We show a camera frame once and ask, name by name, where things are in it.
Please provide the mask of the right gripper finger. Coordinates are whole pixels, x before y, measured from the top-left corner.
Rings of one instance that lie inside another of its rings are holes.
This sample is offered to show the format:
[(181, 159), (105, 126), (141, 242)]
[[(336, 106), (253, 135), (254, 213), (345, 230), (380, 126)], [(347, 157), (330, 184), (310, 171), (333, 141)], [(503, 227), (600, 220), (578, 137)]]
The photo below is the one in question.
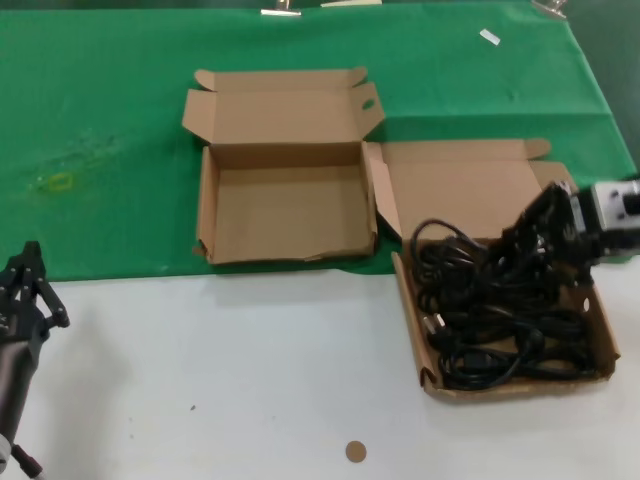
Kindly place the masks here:
[(571, 187), (566, 181), (549, 183), (519, 214), (516, 221), (502, 231), (501, 239), (516, 241), (530, 238), (547, 229), (556, 209), (569, 200)]
[(571, 266), (570, 244), (564, 238), (571, 228), (567, 211), (549, 211), (540, 215), (522, 214), (503, 231), (503, 259), (506, 266), (523, 267), (530, 263)]

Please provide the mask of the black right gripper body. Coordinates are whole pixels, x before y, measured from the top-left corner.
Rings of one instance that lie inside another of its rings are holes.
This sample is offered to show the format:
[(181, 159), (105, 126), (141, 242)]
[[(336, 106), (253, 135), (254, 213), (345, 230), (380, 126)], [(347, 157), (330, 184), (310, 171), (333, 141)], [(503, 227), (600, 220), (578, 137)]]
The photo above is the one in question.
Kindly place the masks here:
[(563, 263), (572, 271), (574, 286), (593, 284), (591, 270), (601, 263), (600, 246), (594, 232), (588, 229), (593, 220), (593, 201), (588, 192), (567, 193), (566, 222), (563, 230)]

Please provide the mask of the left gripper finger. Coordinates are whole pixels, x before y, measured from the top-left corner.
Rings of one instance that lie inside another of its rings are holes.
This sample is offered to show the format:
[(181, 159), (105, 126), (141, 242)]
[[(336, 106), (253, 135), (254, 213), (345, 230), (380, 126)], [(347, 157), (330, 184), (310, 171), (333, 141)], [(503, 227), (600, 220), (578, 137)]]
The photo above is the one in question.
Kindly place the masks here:
[(50, 310), (50, 315), (45, 318), (46, 328), (68, 328), (70, 326), (70, 319), (66, 307), (49, 282), (36, 281), (34, 289)]
[(27, 241), (22, 252), (10, 257), (1, 271), (1, 294), (10, 299), (20, 294), (21, 301), (34, 301), (45, 274), (39, 242)]

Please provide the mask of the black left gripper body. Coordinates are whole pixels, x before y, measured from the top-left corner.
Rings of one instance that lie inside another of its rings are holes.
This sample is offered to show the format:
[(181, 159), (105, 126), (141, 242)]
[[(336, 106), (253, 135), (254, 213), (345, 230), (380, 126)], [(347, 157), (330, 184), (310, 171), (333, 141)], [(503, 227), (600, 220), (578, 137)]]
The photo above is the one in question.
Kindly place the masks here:
[(44, 278), (37, 278), (26, 285), (1, 283), (2, 346), (49, 339), (48, 320), (37, 306), (37, 298), (43, 297), (42, 284), (47, 284)]

